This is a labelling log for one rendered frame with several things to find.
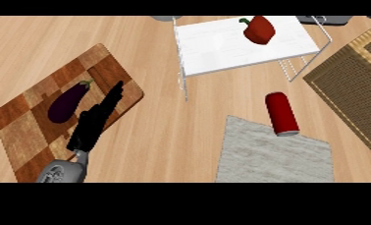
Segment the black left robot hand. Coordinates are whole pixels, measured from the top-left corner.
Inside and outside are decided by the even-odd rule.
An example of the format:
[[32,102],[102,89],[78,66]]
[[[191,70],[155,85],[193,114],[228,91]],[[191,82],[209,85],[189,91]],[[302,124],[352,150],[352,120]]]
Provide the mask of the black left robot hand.
[[88,111],[83,111],[78,118],[78,125],[75,127],[66,148],[83,150],[88,152],[103,133],[108,119],[113,113],[119,100],[122,99],[124,82],[118,81],[112,87],[103,101],[96,104]]

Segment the red can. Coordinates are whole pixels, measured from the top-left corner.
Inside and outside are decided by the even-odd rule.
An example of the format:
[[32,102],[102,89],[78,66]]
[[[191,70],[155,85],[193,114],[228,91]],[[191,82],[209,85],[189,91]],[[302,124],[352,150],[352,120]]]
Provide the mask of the red can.
[[268,93],[265,105],[275,135],[278,137],[296,135],[300,129],[286,94],[280,91]]

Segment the dark purple eggplant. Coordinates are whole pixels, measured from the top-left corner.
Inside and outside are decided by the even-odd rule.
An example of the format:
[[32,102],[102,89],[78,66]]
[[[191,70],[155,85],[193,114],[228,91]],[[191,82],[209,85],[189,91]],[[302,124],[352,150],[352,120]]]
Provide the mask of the dark purple eggplant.
[[60,124],[72,117],[80,101],[90,90],[91,83],[93,80],[80,81],[52,103],[47,117],[55,123]]

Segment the grey rounded object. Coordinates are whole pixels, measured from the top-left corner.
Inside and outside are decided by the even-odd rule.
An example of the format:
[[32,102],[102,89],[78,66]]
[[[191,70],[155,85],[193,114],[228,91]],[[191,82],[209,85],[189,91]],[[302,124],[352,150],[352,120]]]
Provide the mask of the grey rounded object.
[[161,22],[169,22],[172,20],[178,20],[183,16],[150,16],[150,17]]

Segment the grey textured placemat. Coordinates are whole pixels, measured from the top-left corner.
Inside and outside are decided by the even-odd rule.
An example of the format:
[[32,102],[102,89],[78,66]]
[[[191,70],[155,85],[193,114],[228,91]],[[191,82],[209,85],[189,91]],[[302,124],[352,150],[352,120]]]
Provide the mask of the grey textured placemat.
[[328,183],[330,144],[300,135],[277,137],[269,126],[227,117],[216,183]]

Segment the checkered wooden cutting board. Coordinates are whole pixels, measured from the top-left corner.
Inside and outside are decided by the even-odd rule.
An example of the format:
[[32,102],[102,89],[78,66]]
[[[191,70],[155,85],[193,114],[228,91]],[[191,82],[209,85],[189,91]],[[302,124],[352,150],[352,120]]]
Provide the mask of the checkered wooden cutting board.
[[47,164],[69,160],[66,149],[78,117],[62,123],[47,118],[49,107],[78,82],[90,83],[77,110],[100,103],[115,84],[124,85],[121,99],[108,122],[115,123],[143,98],[143,91],[103,44],[96,44],[30,89],[0,106],[0,142],[3,143],[16,180],[32,182]]

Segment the dark grey flat object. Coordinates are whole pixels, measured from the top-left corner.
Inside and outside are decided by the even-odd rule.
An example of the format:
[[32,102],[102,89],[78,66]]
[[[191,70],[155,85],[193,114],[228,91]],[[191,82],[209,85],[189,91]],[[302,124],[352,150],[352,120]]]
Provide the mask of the dark grey flat object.
[[299,16],[297,20],[305,25],[321,24],[322,26],[345,26],[350,16]]

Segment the red bell pepper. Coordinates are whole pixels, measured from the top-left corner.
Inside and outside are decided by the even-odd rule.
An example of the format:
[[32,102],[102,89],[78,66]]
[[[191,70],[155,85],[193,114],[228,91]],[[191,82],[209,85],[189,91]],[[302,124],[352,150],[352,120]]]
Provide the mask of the red bell pepper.
[[265,45],[275,35],[275,29],[269,21],[262,16],[255,16],[252,20],[240,18],[239,21],[246,24],[244,37],[253,43]]

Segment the brown woven placemat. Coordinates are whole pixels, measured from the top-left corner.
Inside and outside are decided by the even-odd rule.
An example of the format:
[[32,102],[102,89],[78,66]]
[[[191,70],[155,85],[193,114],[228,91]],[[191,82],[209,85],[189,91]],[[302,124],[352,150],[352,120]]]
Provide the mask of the brown woven placemat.
[[303,80],[371,149],[371,29],[337,50]]

